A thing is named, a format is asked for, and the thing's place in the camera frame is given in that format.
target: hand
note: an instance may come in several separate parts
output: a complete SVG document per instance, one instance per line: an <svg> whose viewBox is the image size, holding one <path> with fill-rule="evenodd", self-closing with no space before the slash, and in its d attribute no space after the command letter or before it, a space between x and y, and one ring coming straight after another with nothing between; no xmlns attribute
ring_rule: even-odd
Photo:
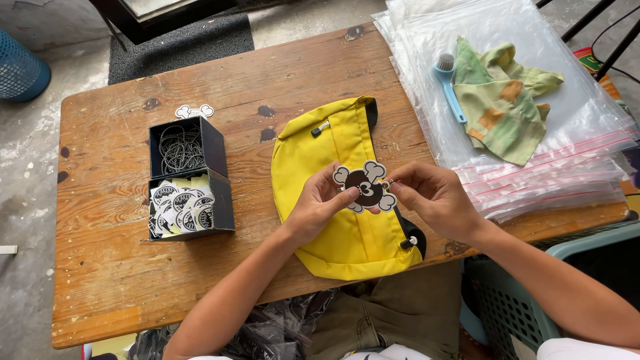
<svg viewBox="0 0 640 360"><path fill-rule="evenodd" d="M297 247L311 242L332 216L360 196L355 187L338 192L342 185L333 182L333 172L339 166L334 161L307 179L298 202L282 224L293 234Z"/></svg>
<svg viewBox="0 0 640 360"><path fill-rule="evenodd" d="M476 211L452 170L413 161L392 171L389 179L394 180L391 193L441 236L474 242L493 225Z"/></svg>

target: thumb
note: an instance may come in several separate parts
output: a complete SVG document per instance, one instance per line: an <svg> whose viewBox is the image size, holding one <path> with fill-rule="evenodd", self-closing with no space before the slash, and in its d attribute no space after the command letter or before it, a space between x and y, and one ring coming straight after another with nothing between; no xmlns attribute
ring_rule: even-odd
<svg viewBox="0 0 640 360"><path fill-rule="evenodd" d="M338 195L334 196L333 199L327 201L327 205L331 208L333 213L337 213L338 211L347 207L347 205L354 202L358 196L360 196L360 192L358 188L351 187L343 192L340 192Z"/></svg>
<svg viewBox="0 0 640 360"><path fill-rule="evenodd" d="M425 199L412 187L406 186L403 183L392 183L389 187L389 191L394 194L400 202L402 202L410 210L414 210L421 213L427 210L429 206L429 200Z"/></svg>

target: cleaning brush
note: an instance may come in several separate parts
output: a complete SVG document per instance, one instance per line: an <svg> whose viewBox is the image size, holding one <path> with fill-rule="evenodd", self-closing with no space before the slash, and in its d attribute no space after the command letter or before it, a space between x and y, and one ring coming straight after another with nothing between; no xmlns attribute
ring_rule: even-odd
<svg viewBox="0 0 640 360"><path fill-rule="evenodd" d="M454 57L451 54L442 54L438 59L438 62L433 64L433 68L436 70L436 75L440 82L442 83L442 88L444 89L444 95L449 102L449 106L451 107L451 111L453 111L453 115L456 116L456 120L460 124L466 124L467 118L465 118L465 114L462 113L462 109L460 108L460 103L458 102L458 98L456 94L453 92L453 87L451 86L451 78L453 77L453 72L455 70L454 66Z"/></svg>

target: black box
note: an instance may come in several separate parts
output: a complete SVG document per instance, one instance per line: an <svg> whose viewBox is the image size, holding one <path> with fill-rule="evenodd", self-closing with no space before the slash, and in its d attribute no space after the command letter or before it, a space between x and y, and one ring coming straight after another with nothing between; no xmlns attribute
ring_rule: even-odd
<svg viewBox="0 0 640 360"><path fill-rule="evenodd" d="M162 173L162 155L160 154L159 143L160 136L167 127L182 126L184 129L191 129L194 125L200 127L200 137L202 141L202 152L204 154L205 166L223 177L228 178L227 173L227 153L225 152L225 137L211 125L207 119L197 116L188 119L176 120L152 126L149 128L149 162L151 169L151 178L159 179L161 177L175 177L178 174L187 171L198 170L204 167L196 167L185 169L180 172L171 174Z"/></svg>
<svg viewBox="0 0 640 360"><path fill-rule="evenodd" d="M171 174L162 174L162 155L158 149L160 136L167 127L174 125L183 126L185 130L191 129L193 125L198 125L200 127L205 166L174 172ZM147 196L150 201L152 201L151 189L156 188L163 180L172 178L190 179L193 176L200 176L202 174L208 175L209 188L214 196L214 202L211 206L211 216L213 221L211 229L177 234L167 238L155 237L150 230L149 240L186 241L236 230L231 199L231 184L227 173L227 154L225 152L224 136L215 127L213 127L207 119L203 117L192 117L189 119L176 120L152 126L149 128L149 147L151 180L148 182ZM155 213L155 209L150 203L149 215L152 217Z"/></svg>

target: gray doormat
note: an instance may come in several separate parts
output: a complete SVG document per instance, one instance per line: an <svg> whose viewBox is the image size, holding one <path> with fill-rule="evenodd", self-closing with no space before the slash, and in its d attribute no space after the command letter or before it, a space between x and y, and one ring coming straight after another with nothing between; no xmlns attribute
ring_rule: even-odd
<svg viewBox="0 0 640 360"><path fill-rule="evenodd" d="M109 85L254 49L246 13L194 22L140 45L118 36L128 51L111 38Z"/></svg>

